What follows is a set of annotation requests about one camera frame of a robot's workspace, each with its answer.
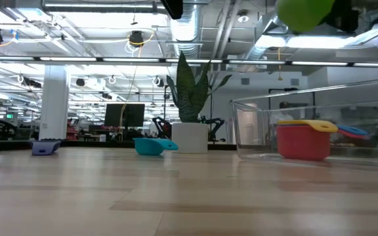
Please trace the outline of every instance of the green object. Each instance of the green object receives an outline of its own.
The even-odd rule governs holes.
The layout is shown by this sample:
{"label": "green object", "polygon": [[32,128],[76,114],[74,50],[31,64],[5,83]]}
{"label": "green object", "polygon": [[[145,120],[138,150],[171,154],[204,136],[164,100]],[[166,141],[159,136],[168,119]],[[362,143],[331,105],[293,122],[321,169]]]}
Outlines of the green object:
{"label": "green object", "polygon": [[335,0],[279,0],[278,18],[292,31],[311,31],[331,12],[334,2]]}
{"label": "green object", "polygon": [[208,96],[224,86],[231,77],[231,75],[227,75],[216,88],[213,88],[214,84],[209,84],[207,75],[210,67],[211,61],[203,68],[200,79],[196,83],[195,76],[183,52],[181,52],[177,65],[176,86],[175,82],[167,76],[167,84],[170,86],[173,101],[178,107],[178,116],[182,122],[197,123],[198,114],[205,105]]}

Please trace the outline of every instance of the green ball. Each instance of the green ball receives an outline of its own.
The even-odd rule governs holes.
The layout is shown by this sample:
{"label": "green ball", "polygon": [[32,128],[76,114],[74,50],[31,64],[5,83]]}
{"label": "green ball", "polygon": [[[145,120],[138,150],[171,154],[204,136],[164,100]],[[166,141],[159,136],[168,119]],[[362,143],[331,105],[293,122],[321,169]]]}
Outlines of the green ball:
{"label": "green ball", "polygon": [[331,10],[335,0],[278,0],[278,18],[292,31],[313,30]]}

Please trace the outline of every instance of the yellow cable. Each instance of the yellow cable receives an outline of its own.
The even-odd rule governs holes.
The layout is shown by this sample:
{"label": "yellow cable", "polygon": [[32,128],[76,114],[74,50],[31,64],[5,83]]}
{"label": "yellow cable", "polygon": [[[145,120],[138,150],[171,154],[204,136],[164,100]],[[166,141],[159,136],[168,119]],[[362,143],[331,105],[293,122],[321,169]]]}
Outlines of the yellow cable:
{"label": "yellow cable", "polygon": [[152,39],[152,37],[154,37],[154,30],[152,30],[152,33],[151,33],[151,36],[150,36],[150,38],[149,39],[147,39],[147,40],[145,40],[144,42],[142,42],[142,43],[132,43],[130,40],[129,40],[129,38],[130,38],[131,36],[130,35],[128,35],[128,41],[129,41],[129,43],[130,44],[132,44],[132,45],[143,45],[143,44],[145,44],[145,43],[148,43],[148,42],[150,42],[151,41],[151,39]]}
{"label": "yellow cable", "polygon": [[[142,52],[142,47],[140,48],[139,53],[138,53],[138,57],[139,58],[141,57],[141,52]],[[134,85],[135,76],[137,75],[137,69],[138,69],[138,66],[135,67],[134,76],[132,78],[131,84],[129,85],[129,92],[128,92],[128,95],[126,97],[126,101],[125,101],[124,105],[122,106],[122,110],[121,110],[121,117],[120,117],[120,121],[119,121],[119,134],[121,136],[121,140],[120,141],[123,141],[123,130],[122,130],[123,112],[125,111],[126,103],[129,100],[129,97],[131,95],[131,89],[132,89],[132,86]]]}
{"label": "yellow cable", "polygon": [[0,45],[0,47],[5,47],[5,46],[9,45],[10,43],[12,43],[14,41],[14,39],[16,39],[16,34],[15,33],[12,35],[11,41],[9,41],[8,43],[5,43],[3,45]]}

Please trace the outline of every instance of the white pillar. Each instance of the white pillar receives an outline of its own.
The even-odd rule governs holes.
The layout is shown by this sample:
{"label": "white pillar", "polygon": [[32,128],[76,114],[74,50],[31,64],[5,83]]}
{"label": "white pillar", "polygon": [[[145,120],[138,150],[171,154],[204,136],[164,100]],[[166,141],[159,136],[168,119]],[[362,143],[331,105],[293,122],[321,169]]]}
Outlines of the white pillar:
{"label": "white pillar", "polygon": [[71,77],[66,66],[45,66],[39,139],[66,138]]}

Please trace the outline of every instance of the blue object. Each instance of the blue object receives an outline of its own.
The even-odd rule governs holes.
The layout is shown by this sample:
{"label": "blue object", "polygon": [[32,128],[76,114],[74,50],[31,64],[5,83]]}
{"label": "blue object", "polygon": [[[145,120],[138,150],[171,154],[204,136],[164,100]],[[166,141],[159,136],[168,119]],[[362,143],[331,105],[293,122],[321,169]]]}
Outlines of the blue object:
{"label": "blue object", "polygon": [[135,150],[139,155],[160,155],[166,150],[177,150],[179,147],[168,139],[134,138]]}
{"label": "blue object", "polygon": [[60,141],[34,141],[32,142],[31,153],[33,155],[52,155],[60,145]]}
{"label": "blue object", "polygon": [[340,129],[344,132],[353,134],[353,135],[362,135],[362,136],[368,135],[367,131],[362,130],[360,128],[350,127],[350,126],[347,126],[347,125],[337,125],[337,126],[338,126],[338,129]]}

